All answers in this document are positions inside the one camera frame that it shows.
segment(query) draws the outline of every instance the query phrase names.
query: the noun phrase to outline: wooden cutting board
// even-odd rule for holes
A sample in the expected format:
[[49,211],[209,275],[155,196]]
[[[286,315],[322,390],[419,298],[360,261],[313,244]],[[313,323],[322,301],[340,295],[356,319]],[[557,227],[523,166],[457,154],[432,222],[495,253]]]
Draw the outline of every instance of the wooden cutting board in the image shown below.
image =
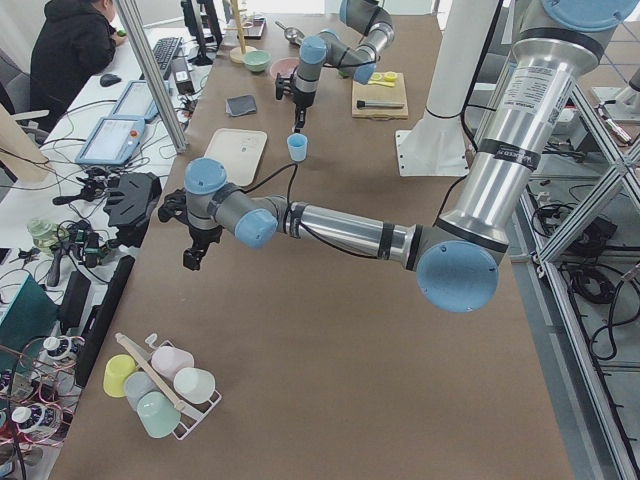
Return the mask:
[[[357,108],[356,102],[378,101],[404,103],[404,108]],[[398,73],[395,87],[382,85],[362,85],[353,82],[351,90],[351,116],[354,118],[409,118],[407,92],[404,88],[404,75]]]

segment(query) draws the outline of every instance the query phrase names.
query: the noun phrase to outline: pink bowl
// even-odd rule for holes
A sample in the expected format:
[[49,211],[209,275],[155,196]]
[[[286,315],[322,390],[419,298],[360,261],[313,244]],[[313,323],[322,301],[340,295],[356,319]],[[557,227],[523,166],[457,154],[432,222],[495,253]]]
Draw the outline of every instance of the pink bowl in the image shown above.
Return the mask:
[[275,79],[278,74],[283,77],[289,77],[300,63],[300,60],[296,57],[281,58],[277,62],[271,64],[269,74]]

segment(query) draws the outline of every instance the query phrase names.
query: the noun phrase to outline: green bowl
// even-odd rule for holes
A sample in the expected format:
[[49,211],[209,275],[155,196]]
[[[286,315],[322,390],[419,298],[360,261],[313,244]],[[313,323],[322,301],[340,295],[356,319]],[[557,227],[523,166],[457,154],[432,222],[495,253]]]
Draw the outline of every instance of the green bowl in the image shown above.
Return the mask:
[[252,50],[244,56],[245,66],[254,73],[264,72],[271,61],[271,54],[264,50]]

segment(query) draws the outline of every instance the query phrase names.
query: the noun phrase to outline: bowl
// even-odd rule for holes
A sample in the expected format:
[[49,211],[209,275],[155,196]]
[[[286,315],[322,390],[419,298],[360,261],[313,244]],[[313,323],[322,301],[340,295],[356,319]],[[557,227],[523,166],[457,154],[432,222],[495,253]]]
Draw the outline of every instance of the bowl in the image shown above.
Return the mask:
[[273,62],[273,65],[271,65],[269,69],[269,75],[271,75],[274,80],[278,77],[278,74],[280,74],[281,77],[289,78],[299,63],[300,59],[297,57],[281,58]]
[[264,50],[253,50],[244,56],[244,65],[254,73],[264,72],[271,61],[271,54]]

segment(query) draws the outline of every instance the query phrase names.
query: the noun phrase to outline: keyboard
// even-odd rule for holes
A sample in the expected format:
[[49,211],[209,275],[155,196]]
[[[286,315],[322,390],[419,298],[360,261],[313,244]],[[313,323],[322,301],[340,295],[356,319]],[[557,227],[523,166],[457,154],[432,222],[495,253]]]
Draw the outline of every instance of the keyboard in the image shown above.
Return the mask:
[[[165,37],[158,40],[158,43],[153,47],[153,56],[156,57],[160,74],[164,80],[168,80],[171,76],[171,60],[176,56],[181,44],[182,38],[180,37]],[[140,80],[144,80],[144,74],[140,76]]]

